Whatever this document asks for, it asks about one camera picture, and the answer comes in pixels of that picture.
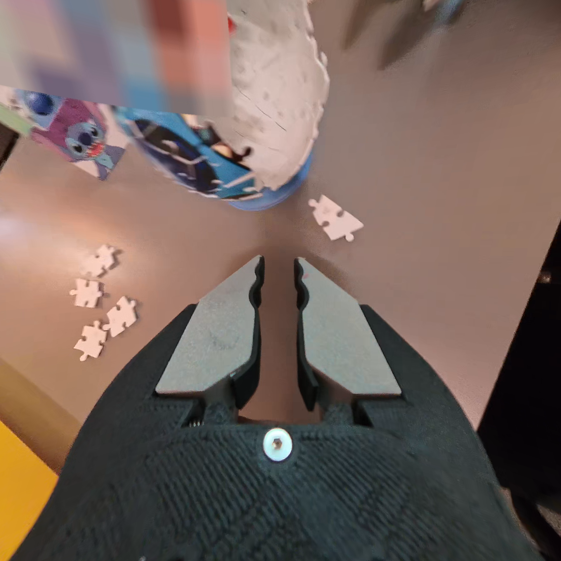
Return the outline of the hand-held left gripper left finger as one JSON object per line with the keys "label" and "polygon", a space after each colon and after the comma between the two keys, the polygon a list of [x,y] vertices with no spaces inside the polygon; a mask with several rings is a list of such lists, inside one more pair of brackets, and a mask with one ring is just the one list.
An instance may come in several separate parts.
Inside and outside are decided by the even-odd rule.
{"label": "hand-held left gripper left finger", "polygon": [[264,257],[257,255],[200,299],[156,394],[244,408],[260,380],[263,284]]}

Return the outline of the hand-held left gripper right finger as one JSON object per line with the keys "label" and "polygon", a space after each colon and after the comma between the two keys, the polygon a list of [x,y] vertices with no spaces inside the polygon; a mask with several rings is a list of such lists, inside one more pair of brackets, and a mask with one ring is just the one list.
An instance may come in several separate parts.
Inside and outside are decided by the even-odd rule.
{"label": "hand-held left gripper right finger", "polygon": [[358,301],[303,257],[297,292],[297,381],[308,411],[399,398],[398,384]]}

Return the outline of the single white puzzle piece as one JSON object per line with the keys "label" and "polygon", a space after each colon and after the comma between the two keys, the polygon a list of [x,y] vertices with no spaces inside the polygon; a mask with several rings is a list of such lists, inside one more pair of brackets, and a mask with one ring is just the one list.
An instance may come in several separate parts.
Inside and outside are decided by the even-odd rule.
{"label": "single white puzzle piece", "polygon": [[360,220],[325,195],[321,195],[319,200],[309,199],[307,203],[314,221],[331,241],[344,239],[353,242],[354,234],[364,228]]}

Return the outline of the yellow plastic bin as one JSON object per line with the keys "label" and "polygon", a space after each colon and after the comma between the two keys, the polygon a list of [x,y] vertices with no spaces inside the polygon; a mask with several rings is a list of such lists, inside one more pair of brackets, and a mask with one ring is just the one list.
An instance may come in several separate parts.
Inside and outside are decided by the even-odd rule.
{"label": "yellow plastic bin", "polygon": [[1,361],[1,560],[9,560],[46,505],[80,422]]}

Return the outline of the blue cartoon puzzle ball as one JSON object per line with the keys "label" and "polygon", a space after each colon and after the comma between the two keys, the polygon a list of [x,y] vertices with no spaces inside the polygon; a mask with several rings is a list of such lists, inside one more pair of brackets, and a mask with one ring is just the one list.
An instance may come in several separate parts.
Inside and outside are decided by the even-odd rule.
{"label": "blue cartoon puzzle ball", "polygon": [[112,107],[159,172],[210,200],[255,199],[286,184],[312,152],[329,92],[307,1],[226,1],[233,114]]}

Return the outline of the colourful puzzle box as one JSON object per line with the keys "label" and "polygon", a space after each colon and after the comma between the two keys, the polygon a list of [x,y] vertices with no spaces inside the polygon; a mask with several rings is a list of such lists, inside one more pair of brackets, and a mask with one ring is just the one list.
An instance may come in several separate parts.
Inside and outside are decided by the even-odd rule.
{"label": "colourful puzzle box", "polygon": [[106,180],[129,142],[105,104],[1,86],[1,123]]}

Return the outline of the person's dark clothing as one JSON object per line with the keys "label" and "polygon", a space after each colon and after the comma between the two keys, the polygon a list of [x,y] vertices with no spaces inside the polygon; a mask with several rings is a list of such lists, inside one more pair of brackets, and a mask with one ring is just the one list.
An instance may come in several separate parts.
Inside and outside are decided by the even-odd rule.
{"label": "person's dark clothing", "polygon": [[545,560],[560,560],[560,226],[482,416],[478,435]]}

